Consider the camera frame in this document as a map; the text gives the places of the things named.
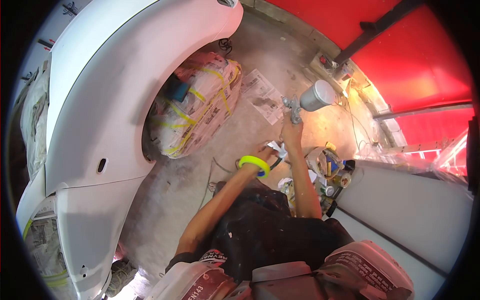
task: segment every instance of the hand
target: hand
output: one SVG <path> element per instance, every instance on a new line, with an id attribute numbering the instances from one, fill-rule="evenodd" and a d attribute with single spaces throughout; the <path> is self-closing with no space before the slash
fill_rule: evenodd
<path id="1" fill-rule="evenodd" d="M 274 150 L 273 148 L 267 146 L 267 144 L 270 141 L 265 141 L 263 143 L 260 143 L 255 146 L 254 150 L 249 154 L 250 156 L 255 156 L 258 157 L 259 159 L 263 160 L 264 162 L 267 162 L 268 159 L 276 154 L 278 154 L 278 151 Z M 247 169 L 250 172 L 257 174 L 258 171 L 260 171 L 260 167 L 254 165 L 254 164 L 244 164 L 241 169 Z"/>
<path id="2" fill-rule="evenodd" d="M 301 150 L 301 134 L 303 122 L 293 124 L 290 118 L 290 111 L 283 114 L 283 128 L 280 139 L 285 143 L 285 150 L 288 152 Z"/>

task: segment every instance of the white car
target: white car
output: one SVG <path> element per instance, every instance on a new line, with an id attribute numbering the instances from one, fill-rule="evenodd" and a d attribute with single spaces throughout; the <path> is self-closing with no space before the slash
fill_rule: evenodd
<path id="1" fill-rule="evenodd" d="M 238 0 L 93 0 L 51 50 L 47 158 L 25 189 L 26 232 L 47 207 L 78 299 L 110 282 L 123 223 L 155 161 L 142 152 L 148 110 L 162 84 L 202 46 L 231 36 Z"/>

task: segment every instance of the paint can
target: paint can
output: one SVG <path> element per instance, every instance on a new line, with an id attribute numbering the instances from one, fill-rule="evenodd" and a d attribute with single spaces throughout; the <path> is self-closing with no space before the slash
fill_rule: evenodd
<path id="1" fill-rule="evenodd" d="M 336 175 L 333 177 L 333 183 L 342 187 L 346 188 L 352 182 L 352 176 L 350 173 L 343 173 L 341 176 Z"/>
<path id="2" fill-rule="evenodd" d="M 320 187 L 320 191 L 322 192 L 323 195 L 331 197 L 333 195 L 334 188 L 333 186 L 330 186 L 330 185 L 322 185 Z"/>

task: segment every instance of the forearm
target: forearm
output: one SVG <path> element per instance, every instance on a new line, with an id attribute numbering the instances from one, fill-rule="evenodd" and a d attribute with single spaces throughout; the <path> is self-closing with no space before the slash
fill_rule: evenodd
<path id="1" fill-rule="evenodd" d="M 202 207 L 188 223 L 180 237 L 175 255 L 194 252 L 197 245 L 214 229 L 220 218 L 232 206 L 247 184 L 253 180 L 259 168 L 245 164 L 225 186 Z"/>
<path id="2" fill-rule="evenodd" d="M 313 188 L 308 175 L 308 167 L 303 157 L 301 146 L 292 147 L 288 151 L 290 159 L 293 186 L 295 190 L 295 207 L 297 216 L 303 218 L 322 218 L 322 209 L 318 195 Z"/>

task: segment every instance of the yellow wristband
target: yellow wristband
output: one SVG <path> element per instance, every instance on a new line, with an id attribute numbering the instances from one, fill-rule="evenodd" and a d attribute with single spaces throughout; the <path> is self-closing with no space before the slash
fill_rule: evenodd
<path id="1" fill-rule="evenodd" d="M 257 176 L 258 178 L 268 177 L 268 174 L 270 173 L 270 166 L 262 159 L 259 159 L 258 157 L 255 157 L 255 156 L 246 155 L 240 159 L 239 168 L 241 168 L 241 166 L 243 166 L 243 164 L 245 163 L 254 164 L 263 170 L 265 174 L 263 176 Z"/>

